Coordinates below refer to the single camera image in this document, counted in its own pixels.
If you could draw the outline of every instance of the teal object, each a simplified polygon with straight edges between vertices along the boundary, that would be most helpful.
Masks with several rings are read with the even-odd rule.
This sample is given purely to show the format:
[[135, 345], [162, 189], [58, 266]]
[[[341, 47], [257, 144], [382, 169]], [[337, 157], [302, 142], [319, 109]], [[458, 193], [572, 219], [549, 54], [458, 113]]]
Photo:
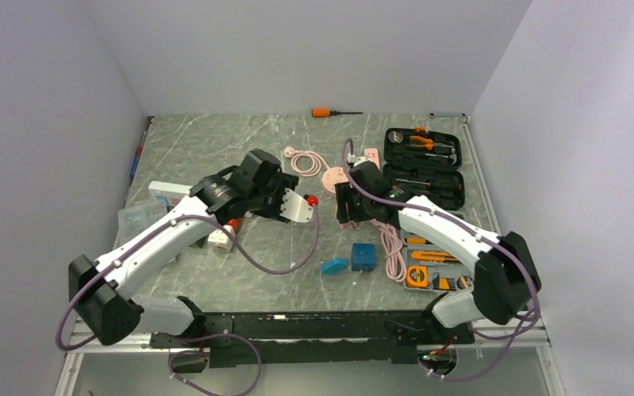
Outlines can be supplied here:
[[335, 257], [328, 262], [322, 263], [319, 266], [320, 270], [322, 270], [323, 274], [334, 275], [339, 273], [348, 267], [348, 260], [343, 257]]
[[373, 271], [376, 269], [376, 245], [354, 243], [351, 247], [351, 271]]

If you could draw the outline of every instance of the power strip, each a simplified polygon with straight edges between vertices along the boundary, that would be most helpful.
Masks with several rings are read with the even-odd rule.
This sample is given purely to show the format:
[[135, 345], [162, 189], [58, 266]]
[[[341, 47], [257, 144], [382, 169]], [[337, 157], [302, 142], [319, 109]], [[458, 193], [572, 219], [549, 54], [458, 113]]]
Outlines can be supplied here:
[[174, 207], [188, 192], [192, 186], [183, 184], [165, 183], [163, 181], [152, 181], [149, 184], [149, 194], [154, 198], [166, 203], [166, 206]]

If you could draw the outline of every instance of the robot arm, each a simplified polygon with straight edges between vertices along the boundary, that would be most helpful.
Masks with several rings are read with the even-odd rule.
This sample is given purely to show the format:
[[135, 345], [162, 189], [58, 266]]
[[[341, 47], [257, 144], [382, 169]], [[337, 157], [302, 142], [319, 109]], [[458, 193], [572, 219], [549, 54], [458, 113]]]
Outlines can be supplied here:
[[424, 322], [429, 331], [445, 334], [461, 323], [487, 318], [506, 324], [531, 298], [530, 291], [518, 269], [497, 244], [510, 251], [523, 264], [536, 291], [541, 282], [531, 254], [523, 238], [516, 233], [500, 236], [468, 224], [448, 214], [408, 186], [392, 189], [377, 166], [369, 161], [352, 167], [352, 179], [365, 191], [387, 200], [426, 208], [398, 208], [375, 202], [352, 188], [349, 182], [336, 186], [337, 218], [340, 223], [377, 219], [415, 233], [435, 243], [455, 256], [474, 274], [474, 285], [465, 290], [446, 293], [436, 298], [424, 310]]
[[205, 317], [190, 300], [136, 296], [137, 290], [178, 252], [247, 212], [282, 222], [310, 221], [312, 204], [294, 192], [297, 182], [275, 157], [258, 149], [239, 167], [204, 177], [170, 213], [128, 243], [94, 262], [80, 256], [69, 264], [73, 309], [102, 345], [135, 330], [204, 335]]

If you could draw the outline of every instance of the gray marble surface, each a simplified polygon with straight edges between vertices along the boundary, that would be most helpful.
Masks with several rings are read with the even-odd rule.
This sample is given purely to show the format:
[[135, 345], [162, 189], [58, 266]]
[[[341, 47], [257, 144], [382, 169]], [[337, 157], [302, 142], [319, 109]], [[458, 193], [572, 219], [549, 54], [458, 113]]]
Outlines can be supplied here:
[[[466, 183], [468, 221], [491, 229], [480, 180], [465, 139], [461, 118], [426, 115], [342, 115], [314, 119], [309, 115], [159, 115], [154, 117], [140, 165], [130, 187], [127, 206], [150, 200], [151, 181], [193, 185], [203, 176], [239, 164], [250, 149], [263, 149], [280, 158], [283, 170], [295, 174], [282, 150], [292, 146], [314, 150], [330, 166], [340, 166], [344, 139], [355, 149], [375, 147], [382, 151], [390, 127], [426, 125], [429, 130], [454, 134], [461, 140], [463, 164], [459, 172]], [[385, 163], [381, 153], [381, 164]], [[221, 253], [209, 247], [185, 249], [179, 260], [165, 267], [141, 289], [142, 295], [172, 298], [185, 295], [204, 311], [308, 311], [360, 309], [421, 309], [433, 295], [406, 290], [385, 274], [377, 229], [341, 231], [335, 217], [336, 202], [327, 196], [320, 177], [302, 177], [300, 194], [319, 197], [319, 244], [313, 257], [298, 271], [271, 276], [249, 264], [236, 252]], [[249, 253], [275, 269], [287, 268], [308, 248], [312, 224], [284, 224], [254, 216], [244, 223], [239, 241]], [[350, 270], [323, 276], [321, 261], [350, 257], [351, 245], [371, 242], [380, 258], [376, 270], [361, 274]]]

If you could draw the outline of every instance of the white wall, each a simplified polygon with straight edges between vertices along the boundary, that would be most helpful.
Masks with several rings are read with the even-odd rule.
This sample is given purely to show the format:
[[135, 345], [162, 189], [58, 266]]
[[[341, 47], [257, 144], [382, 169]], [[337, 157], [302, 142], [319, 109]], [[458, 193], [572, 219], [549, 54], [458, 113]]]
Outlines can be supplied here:
[[87, 0], [148, 114], [473, 109], [531, 0]]
[[52, 394], [66, 266], [111, 247], [144, 126], [76, 0], [0, 0], [0, 394]]
[[570, 394], [634, 394], [634, 0], [535, 0], [473, 114]]

